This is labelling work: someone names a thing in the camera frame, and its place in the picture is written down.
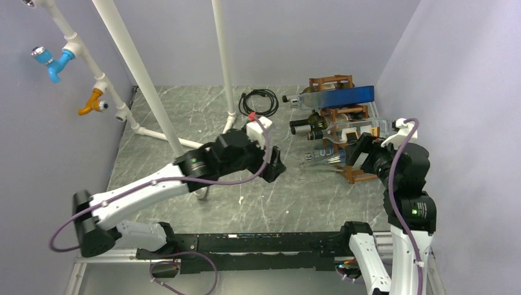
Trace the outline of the blue clear bottle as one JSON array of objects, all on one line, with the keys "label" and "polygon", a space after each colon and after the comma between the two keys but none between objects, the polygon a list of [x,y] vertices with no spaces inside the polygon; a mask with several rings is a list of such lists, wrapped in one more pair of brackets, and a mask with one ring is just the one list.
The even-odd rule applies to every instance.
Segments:
[{"label": "blue clear bottle", "polygon": [[305,163],[321,163],[321,162],[346,162],[346,154],[340,149],[335,151],[332,147],[322,147],[314,149],[304,154]]}]

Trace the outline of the clear square liquor bottle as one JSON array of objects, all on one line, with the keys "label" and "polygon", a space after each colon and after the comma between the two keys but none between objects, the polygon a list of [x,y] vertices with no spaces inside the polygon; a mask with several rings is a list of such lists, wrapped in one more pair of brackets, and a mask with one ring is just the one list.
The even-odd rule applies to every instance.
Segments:
[{"label": "clear square liquor bottle", "polygon": [[354,121],[325,121],[307,133],[307,140],[329,140],[335,144],[352,143],[363,133],[386,138],[395,133],[391,119],[376,117]]}]

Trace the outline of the green wine bottle silver neck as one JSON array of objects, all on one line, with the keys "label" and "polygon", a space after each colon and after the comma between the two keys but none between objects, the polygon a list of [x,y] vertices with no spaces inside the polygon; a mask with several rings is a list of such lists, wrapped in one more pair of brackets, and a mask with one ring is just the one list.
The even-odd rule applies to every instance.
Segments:
[{"label": "green wine bottle silver neck", "polygon": [[311,125],[293,126],[290,128],[292,135],[302,135],[311,132],[313,127]]}]

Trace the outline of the dark wine bottle cream label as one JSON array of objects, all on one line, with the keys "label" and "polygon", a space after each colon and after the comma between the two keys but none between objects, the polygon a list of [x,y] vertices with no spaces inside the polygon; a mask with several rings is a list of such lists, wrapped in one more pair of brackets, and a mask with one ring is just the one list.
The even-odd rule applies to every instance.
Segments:
[{"label": "dark wine bottle cream label", "polygon": [[292,120],[289,122],[289,126],[300,127],[309,125],[312,129],[325,130],[327,129],[333,122],[341,122],[341,121],[349,121],[349,117],[346,114],[337,114],[337,113],[324,113],[319,114],[318,112],[313,112],[306,119],[300,120]]}]

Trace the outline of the tall blue liquid bottle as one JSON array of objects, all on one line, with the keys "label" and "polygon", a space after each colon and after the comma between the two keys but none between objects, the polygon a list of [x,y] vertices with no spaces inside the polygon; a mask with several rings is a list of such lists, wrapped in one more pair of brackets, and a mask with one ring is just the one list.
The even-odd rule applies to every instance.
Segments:
[{"label": "tall blue liquid bottle", "polygon": [[290,107],[301,110],[339,108],[353,104],[370,103],[375,98],[373,85],[353,88],[342,88],[322,92],[311,92],[299,95],[289,102]]}]

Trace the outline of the dark green wine bottle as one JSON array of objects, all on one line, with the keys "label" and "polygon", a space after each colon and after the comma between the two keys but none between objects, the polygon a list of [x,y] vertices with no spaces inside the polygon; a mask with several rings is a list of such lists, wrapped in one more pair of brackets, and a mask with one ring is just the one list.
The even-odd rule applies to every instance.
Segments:
[{"label": "dark green wine bottle", "polygon": [[[323,84],[322,85],[322,91],[329,91],[329,90],[337,90],[337,89],[348,89],[350,88],[348,83],[333,83],[333,84]],[[291,100],[294,100],[299,97],[299,95],[302,95],[304,93],[311,93],[311,92],[318,92],[319,88],[317,85],[314,85],[312,87],[306,87],[303,91],[301,91],[298,94],[295,95],[283,95],[282,96],[282,102],[289,103]]]}]

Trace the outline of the tall clear glass bottle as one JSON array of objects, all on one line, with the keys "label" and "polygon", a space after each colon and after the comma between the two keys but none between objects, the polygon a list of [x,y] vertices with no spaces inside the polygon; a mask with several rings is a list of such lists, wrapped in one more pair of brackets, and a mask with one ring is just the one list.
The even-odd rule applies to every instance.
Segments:
[{"label": "tall clear glass bottle", "polygon": [[311,172],[311,171],[334,171],[341,172],[344,171],[343,162],[339,159],[321,159],[317,161],[306,161],[302,162],[299,166],[299,170],[301,172]]}]

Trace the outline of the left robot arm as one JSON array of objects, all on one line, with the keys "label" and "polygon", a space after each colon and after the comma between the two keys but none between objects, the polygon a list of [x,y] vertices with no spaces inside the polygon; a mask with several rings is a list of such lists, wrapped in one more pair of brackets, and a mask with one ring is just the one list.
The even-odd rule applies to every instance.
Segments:
[{"label": "left robot arm", "polygon": [[72,197],[74,227],[83,257],[101,255],[116,246],[137,247],[168,258],[177,242],[167,222],[141,224],[127,220],[146,207],[210,185],[219,178],[248,170],[271,183],[286,171],[278,146],[267,148],[252,133],[232,129],[215,141],[186,152],[159,171],[124,187],[92,195],[87,190]]}]

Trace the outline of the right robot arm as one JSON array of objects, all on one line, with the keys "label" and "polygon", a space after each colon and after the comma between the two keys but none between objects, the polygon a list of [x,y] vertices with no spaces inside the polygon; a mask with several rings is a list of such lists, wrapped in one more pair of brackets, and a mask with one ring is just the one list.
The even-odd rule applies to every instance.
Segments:
[{"label": "right robot arm", "polygon": [[383,147],[381,139],[363,133],[347,146],[348,164],[366,154],[361,169],[385,186],[383,205],[393,246],[392,272],[377,251],[375,234],[366,222],[347,221],[340,230],[339,248],[354,255],[367,294],[425,294],[425,269],[436,231],[437,209],[424,191],[430,168],[428,151],[404,141]]}]

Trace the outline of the brown wooden wine rack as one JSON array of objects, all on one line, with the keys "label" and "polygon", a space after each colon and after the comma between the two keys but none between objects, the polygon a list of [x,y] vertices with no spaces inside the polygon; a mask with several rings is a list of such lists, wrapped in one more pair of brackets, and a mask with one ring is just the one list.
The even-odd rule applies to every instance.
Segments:
[{"label": "brown wooden wine rack", "polygon": [[[354,87],[352,75],[334,75],[320,78],[309,78],[309,87],[311,92],[323,92],[326,90],[350,89]],[[320,108],[312,110],[324,117],[326,122],[337,122],[341,119],[367,119],[369,118],[369,107],[361,104],[352,106],[341,106],[334,108]],[[349,184],[357,182],[369,181],[376,178],[374,175],[365,174],[359,168],[351,166],[336,168],[337,173],[344,177]]]}]

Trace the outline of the orange plastic faucet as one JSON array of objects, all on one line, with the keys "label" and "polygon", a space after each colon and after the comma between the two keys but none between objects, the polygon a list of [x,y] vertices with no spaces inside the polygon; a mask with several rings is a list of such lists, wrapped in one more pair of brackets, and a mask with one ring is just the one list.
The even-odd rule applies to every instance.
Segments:
[{"label": "orange plastic faucet", "polygon": [[86,102],[85,106],[83,108],[79,109],[77,111],[77,114],[79,116],[84,116],[92,111],[103,112],[103,111],[107,110],[107,108],[109,106],[106,101],[100,99],[102,95],[103,95],[102,90],[100,90],[98,88],[94,88],[92,91],[92,94],[91,94],[90,98],[88,99],[88,101]]}]

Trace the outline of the blue plastic faucet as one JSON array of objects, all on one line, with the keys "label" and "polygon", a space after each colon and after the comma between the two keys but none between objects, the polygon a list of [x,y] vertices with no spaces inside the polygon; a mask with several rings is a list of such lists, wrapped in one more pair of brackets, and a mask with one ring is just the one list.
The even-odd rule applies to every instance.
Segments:
[{"label": "blue plastic faucet", "polygon": [[52,53],[43,46],[35,47],[31,51],[30,55],[38,63],[44,65],[47,68],[49,78],[55,84],[61,81],[59,74],[62,72],[62,70],[65,69],[71,60],[76,58],[72,51],[66,49],[62,51],[62,54],[59,58],[54,58]]}]

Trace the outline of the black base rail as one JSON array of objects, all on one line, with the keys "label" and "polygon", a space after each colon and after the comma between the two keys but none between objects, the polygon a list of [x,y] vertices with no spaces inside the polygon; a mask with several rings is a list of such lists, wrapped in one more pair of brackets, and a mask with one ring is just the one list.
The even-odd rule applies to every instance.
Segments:
[{"label": "black base rail", "polygon": [[169,252],[137,249],[139,260],[172,259],[181,254],[181,274],[206,271],[314,269],[333,271],[353,258],[348,236],[337,232],[177,234]]}]

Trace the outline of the white PVC pipe frame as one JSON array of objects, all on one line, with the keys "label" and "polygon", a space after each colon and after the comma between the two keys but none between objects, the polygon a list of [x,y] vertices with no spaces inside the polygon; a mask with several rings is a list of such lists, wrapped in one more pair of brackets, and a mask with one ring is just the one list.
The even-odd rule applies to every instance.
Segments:
[{"label": "white PVC pipe frame", "polygon": [[174,126],[160,101],[159,95],[155,90],[151,77],[145,68],[135,43],[113,1],[94,1],[93,5],[105,27],[108,29],[131,75],[141,89],[156,121],[159,123],[161,128],[160,132],[146,129],[137,123],[128,105],[120,99],[111,80],[97,65],[85,42],[67,22],[66,18],[56,6],[55,1],[23,1],[23,4],[31,9],[43,7],[49,13],[66,40],[66,45],[63,47],[63,50],[72,51],[76,58],[80,58],[84,61],[96,80],[93,89],[98,88],[103,91],[103,94],[108,93],[112,96],[117,108],[116,118],[121,122],[127,121],[135,134],[167,141],[175,155],[180,155],[185,147],[199,148],[201,146],[198,142],[182,139],[176,134]]}]

